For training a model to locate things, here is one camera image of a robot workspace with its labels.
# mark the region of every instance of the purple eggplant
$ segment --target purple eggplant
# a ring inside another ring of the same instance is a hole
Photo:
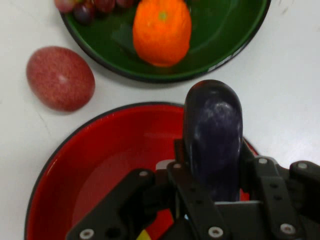
[[[243,119],[239,98],[228,85],[205,80],[190,89],[183,141],[191,172],[212,200],[238,201]]]

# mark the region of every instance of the yellow object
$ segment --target yellow object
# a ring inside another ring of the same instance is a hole
[[[143,230],[136,240],[151,240],[146,230]]]

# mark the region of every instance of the black bowl rim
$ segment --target black bowl rim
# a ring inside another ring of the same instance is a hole
[[[191,80],[191,79],[195,79],[198,78],[200,76],[203,76],[207,73],[210,73],[220,67],[222,67],[223,65],[225,65],[226,63],[228,63],[229,61],[231,61],[235,56],[237,56],[240,52],[242,52],[243,49],[245,49],[245,47],[252,41],[252,39],[255,37],[255,35],[257,34],[257,32],[259,31],[259,29],[261,28],[267,13],[269,11],[269,7],[271,4],[271,0],[267,0],[266,2],[266,6],[263,12],[263,15],[259,21],[259,23],[257,24],[256,28],[253,30],[253,32],[251,33],[251,35],[248,37],[248,40],[233,54],[231,54],[230,56],[226,57],[224,60],[222,60],[221,62],[217,63],[216,65],[212,66],[209,68],[209,70],[205,70],[202,72],[196,72],[196,73],[192,73],[188,76],[183,76],[183,77],[173,77],[173,78],[165,78],[165,79],[161,79],[161,76],[159,76],[159,78],[154,78],[154,77],[143,77],[143,76],[139,76],[136,74],[131,74],[128,73],[124,70],[120,70],[112,65],[110,65],[109,63],[107,63],[106,61],[104,61],[100,56],[98,56],[97,54],[95,54],[89,47],[87,47],[85,44],[82,43],[82,41],[78,38],[77,34],[75,33],[75,31],[72,29],[70,23],[67,21],[67,15],[64,13],[61,13],[61,17],[63,20],[64,25],[66,26],[67,30],[69,31],[69,33],[71,34],[72,38],[75,40],[75,42],[79,45],[79,47],[90,57],[92,58],[94,61],[96,61],[98,64],[100,64],[101,66],[105,67],[106,69],[109,69],[110,71],[121,75],[123,77],[129,78],[129,79],[133,79],[133,80],[137,80],[140,82],[146,82],[146,83],[175,83],[175,82],[181,82],[181,81],[187,81],[187,80]]]

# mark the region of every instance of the bowl rim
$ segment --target bowl rim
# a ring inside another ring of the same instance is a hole
[[[237,56],[245,47],[252,41],[252,39],[255,37],[257,32],[259,31],[260,27],[262,26],[267,13],[269,11],[271,4],[271,0],[266,0],[263,13],[261,15],[261,18],[258,20],[258,23],[256,24],[256,27],[252,30],[252,32],[247,36],[247,40],[236,50],[232,50],[231,54],[229,54],[227,57],[223,57],[223,59],[220,59],[219,62],[215,65],[212,65],[211,63],[209,65],[199,67],[192,71],[182,72],[182,73],[176,73],[176,74],[164,74],[164,75],[156,75],[154,73],[152,74],[146,74],[146,73],[135,73],[134,71],[127,70],[124,68],[121,68],[120,66],[115,66],[111,62],[104,60],[96,51],[94,51],[90,45],[88,45],[84,40],[82,40],[81,37],[79,37],[79,34],[74,29],[74,27],[70,24],[68,21],[68,14],[60,13],[61,18],[63,20],[63,23],[69,33],[71,34],[72,38],[75,40],[75,42],[79,45],[79,47],[94,61],[96,61],[98,64],[102,65],[106,69],[121,75],[123,77],[137,80],[140,82],[147,82],[147,83],[174,83],[174,82],[181,82],[186,80],[191,80],[197,77],[200,77],[202,75],[205,75],[209,72],[212,72],[221,66],[228,63],[230,60],[232,60],[235,56]]]
[[[82,124],[81,126],[79,126],[76,130],[74,130],[55,150],[54,152],[51,154],[51,156],[49,157],[49,159],[46,161],[46,163],[44,164],[43,168],[41,169],[34,185],[31,191],[31,195],[29,198],[29,202],[27,205],[27,210],[26,210],[26,215],[25,215],[25,221],[24,221],[24,233],[23,233],[23,239],[27,240],[27,231],[28,231],[28,225],[29,225],[29,218],[30,218],[30,212],[31,212],[31,205],[32,202],[34,200],[35,197],[35,193],[38,189],[39,183],[44,175],[44,173],[46,172],[49,164],[52,162],[52,160],[54,159],[54,157],[57,155],[57,153],[63,148],[63,146],[69,141],[71,140],[74,136],[77,135],[78,132],[80,132],[82,129],[84,129],[85,127],[87,127],[88,125],[96,122],[97,120],[104,118],[108,115],[114,114],[115,112],[118,111],[122,111],[122,110],[127,110],[127,109],[132,109],[132,108],[136,108],[136,107],[146,107],[146,106],[156,106],[156,105],[160,105],[160,106],[168,106],[168,107],[178,107],[178,108],[183,108],[184,105],[180,104],[180,103],[173,103],[173,102],[166,102],[166,101],[147,101],[147,102],[139,102],[139,103],[133,103],[133,104],[128,104],[128,105],[124,105],[124,106],[120,106],[117,108],[113,108],[109,111],[106,111],[104,113],[99,114],[98,116],[95,116],[94,118],[88,120],[87,122],[85,122],[84,124]]]

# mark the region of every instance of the speckled egg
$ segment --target speckled egg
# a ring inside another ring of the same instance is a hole
[[[95,77],[77,53],[58,46],[37,50],[26,67],[34,94],[48,107],[72,112],[83,107],[95,92]]]

